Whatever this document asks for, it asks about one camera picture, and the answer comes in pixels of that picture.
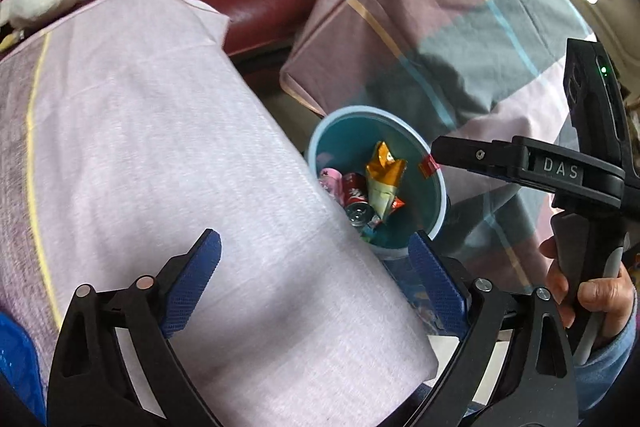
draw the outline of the trash can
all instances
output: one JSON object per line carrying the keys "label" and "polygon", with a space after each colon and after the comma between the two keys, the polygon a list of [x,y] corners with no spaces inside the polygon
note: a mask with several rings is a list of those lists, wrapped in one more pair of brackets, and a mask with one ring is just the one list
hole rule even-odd
{"label": "trash can", "polygon": [[315,129],[306,151],[312,174],[325,167],[365,173],[377,142],[385,141],[391,154],[407,160],[398,197],[406,204],[376,229],[371,241],[374,253],[382,260],[407,256],[409,237],[425,230],[435,238],[444,221],[447,197],[440,170],[425,177],[420,163],[431,150],[427,143],[400,118],[366,105],[343,107],[329,114]]}

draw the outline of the silver screw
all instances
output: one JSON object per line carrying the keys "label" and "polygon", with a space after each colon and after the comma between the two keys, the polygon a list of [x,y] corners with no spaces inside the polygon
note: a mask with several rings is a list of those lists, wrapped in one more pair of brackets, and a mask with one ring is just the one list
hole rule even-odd
{"label": "silver screw", "polygon": [[78,289],[76,290],[76,296],[78,297],[86,297],[89,293],[91,293],[91,286],[88,284],[78,286]]}
{"label": "silver screw", "polygon": [[548,301],[551,298],[551,293],[546,288],[538,288],[536,290],[536,295],[540,297],[543,301]]}
{"label": "silver screw", "polygon": [[139,290],[148,290],[154,285],[154,278],[150,275],[143,275],[136,281],[136,288]]}
{"label": "silver screw", "polygon": [[478,288],[481,292],[490,292],[494,289],[494,285],[491,284],[491,281],[487,279],[478,279],[476,280],[476,288]]}

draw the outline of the hand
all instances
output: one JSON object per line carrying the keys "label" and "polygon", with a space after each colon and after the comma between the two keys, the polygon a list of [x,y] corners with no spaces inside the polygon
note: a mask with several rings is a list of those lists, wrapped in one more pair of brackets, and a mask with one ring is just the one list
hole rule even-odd
{"label": "hand", "polygon": [[[569,281],[558,264],[555,238],[550,237],[544,241],[540,245],[540,253],[554,260],[546,274],[546,287],[558,303],[564,327],[569,328],[574,323],[575,311],[568,304],[562,304],[569,292]],[[616,279],[592,279],[580,284],[578,301],[582,307],[590,312],[606,313],[600,336],[596,341],[597,346],[608,344],[625,328],[634,309],[634,295],[634,284],[622,263]]]}

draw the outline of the fingernail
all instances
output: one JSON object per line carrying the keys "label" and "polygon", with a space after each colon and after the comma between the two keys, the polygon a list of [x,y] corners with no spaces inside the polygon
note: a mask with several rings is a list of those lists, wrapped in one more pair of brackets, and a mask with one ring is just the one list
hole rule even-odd
{"label": "fingernail", "polygon": [[583,282],[578,291],[580,292],[580,300],[592,302],[596,299],[598,289],[593,282]]}

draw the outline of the blue sleeve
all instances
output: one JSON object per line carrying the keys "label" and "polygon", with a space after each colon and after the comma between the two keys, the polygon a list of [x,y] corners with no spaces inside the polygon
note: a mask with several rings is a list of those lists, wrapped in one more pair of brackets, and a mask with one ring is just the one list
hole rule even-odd
{"label": "blue sleeve", "polygon": [[608,346],[591,354],[585,365],[575,368],[578,389],[580,419],[596,405],[612,386],[624,367],[636,339],[636,314],[638,295],[634,298],[634,310],[624,330]]}

